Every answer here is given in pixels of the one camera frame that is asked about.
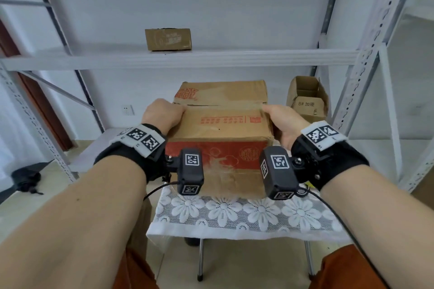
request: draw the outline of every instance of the wall socket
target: wall socket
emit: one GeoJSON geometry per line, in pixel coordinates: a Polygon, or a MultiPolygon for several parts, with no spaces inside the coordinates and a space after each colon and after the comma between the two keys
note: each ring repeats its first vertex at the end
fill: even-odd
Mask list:
{"type": "Polygon", "coordinates": [[[122,105],[122,113],[125,116],[133,116],[134,115],[133,106],[127,104],[122,105]]]}

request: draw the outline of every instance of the forearm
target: forearm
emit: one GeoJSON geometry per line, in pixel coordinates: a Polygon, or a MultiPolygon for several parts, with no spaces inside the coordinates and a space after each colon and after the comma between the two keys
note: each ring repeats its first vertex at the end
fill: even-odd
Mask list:
{"type": "Polygon", "coordinates": [[[434,288],[434,211],[371,168],[350,168],[321,196],[393,288],[434,288]]]}
{"type": "Polygon", "coordinates": [[[104,158],[2,243],[2,286],[109,287],[145,192],[138,165],[120,156],[104,158]]]}

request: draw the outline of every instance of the metal chair leg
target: metal chair leg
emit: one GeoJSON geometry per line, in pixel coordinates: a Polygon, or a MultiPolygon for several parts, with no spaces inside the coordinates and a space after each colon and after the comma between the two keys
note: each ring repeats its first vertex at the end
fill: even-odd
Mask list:
{"type": "Polygon", "coordinates": [[[203,239],[200,240],[199,244],[199,272],[198,272],[198,281],[203,280],[203,239]]]}
{"type": "Polygon", "coordinates": [[[309,280],[312,280],[315,276],[315,271],[313,270],[313,261],[312,261],[312,252],[310,250],[310,242],[305,241],[304,242],[304,248],[306,249],[306,258],[307,258],[307,265],[308,265],[308,271],[309,271],[309,280]]]}

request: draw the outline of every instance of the small cardboard box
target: small cardboard box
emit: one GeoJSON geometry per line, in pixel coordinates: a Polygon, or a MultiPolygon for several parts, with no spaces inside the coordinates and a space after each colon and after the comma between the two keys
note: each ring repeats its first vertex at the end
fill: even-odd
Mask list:
{"type": "Polygon", "coordinates": [[[190,29],[145,29],[148,51],[191,50],[190,29]]]}
{"type": "Polygon", "coordinates": [[[317,78],[296,76],[291,81],[286,105],[310,123],[321,121],[327,118],[328,95],[317,78]]]}
{"type": "Polygon", "coordinates": [[[259,155],[274,140],[261,109],[267,100],[264,81],[181,85],[174,102],[188,107],[168,134],[166,154],[178,155],[187,147],[201,149],[205,182],[200,195],[265,197],[259,155]]]}

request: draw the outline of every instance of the white lace tablecloth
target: white lace tablecloth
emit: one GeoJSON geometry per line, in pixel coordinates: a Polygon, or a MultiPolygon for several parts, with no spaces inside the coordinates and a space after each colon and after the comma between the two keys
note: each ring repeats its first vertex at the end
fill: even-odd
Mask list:
{"type": "Polygon", "coordinates": [[[349,242],[333,213],[316,197],[285,201],[181,196],[164,187],[147,236],[349,242]]]}

